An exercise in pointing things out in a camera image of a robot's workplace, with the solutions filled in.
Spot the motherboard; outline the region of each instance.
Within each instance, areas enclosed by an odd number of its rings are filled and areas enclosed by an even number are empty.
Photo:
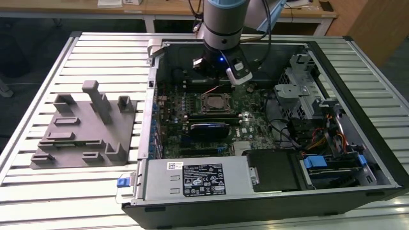
[[[247,149],[274,148],[266,99],[267,91],[254,83],[163,85],[157,102],[162,158],[235,156]]]

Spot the white sticker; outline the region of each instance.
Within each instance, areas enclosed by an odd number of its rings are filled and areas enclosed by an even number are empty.
[[[182,162],[167,162],[167,170],[173,170],[173,169],[181,169],[183,166]]]

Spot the blue drive latch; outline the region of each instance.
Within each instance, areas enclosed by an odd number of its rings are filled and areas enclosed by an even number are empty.
[[[326,161],[322,156],[310,156],[303,159],[305,168],[326,167]]]
[[[363,157],[363,155],[358,155],[358,159],[359,159],[359,163],[363,166],[366,164],[366,159]]]
[[[126,178],[117,178],[116,187],[117,187],[117,188],[126,188],[126,187],[130,187],[130,177],[126,177]]]

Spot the floor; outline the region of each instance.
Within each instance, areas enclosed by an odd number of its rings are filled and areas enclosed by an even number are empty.
[[[189,33],[191,22],[161,21],[157,23],[158,33]],[[0,18],[1,37],[13,37],[28,60],[29,72],[18,78],[1,77],[13,90],[12,98],[0,97],[0,153],[13,134],[14,128],[32,102],[41,82],[54,63],[61,48],[72,31],[86,32],[145,32],[141,20],[62,20],[56,26],[50,19],[5,19]],[[409,40],[395,51],[390,61],[381,69],[386,77],[409,99]]]

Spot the aluminum table surface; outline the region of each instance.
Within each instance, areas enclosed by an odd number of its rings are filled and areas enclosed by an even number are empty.
[[[190,34],[82,33],[70,37],[0,156],[0,229],[141,229],[116,203],[116,179],[136,170],[138,135],[149,66],[150,38],[191,38]],[[409,169],[409,104],[353,42],[339,37],[274,36],[314,40],[337,69],[389,147]],[[84,80],[97,80],[108,98],[129,95],[138,101],[129,164],[120,167],[32,170],[58,92],[81,93]],[[329,95],[330,86],[323,82]],[[291,218],[189,230],[234,229],[406,229],[409,196],[370,203],[342,215]]]

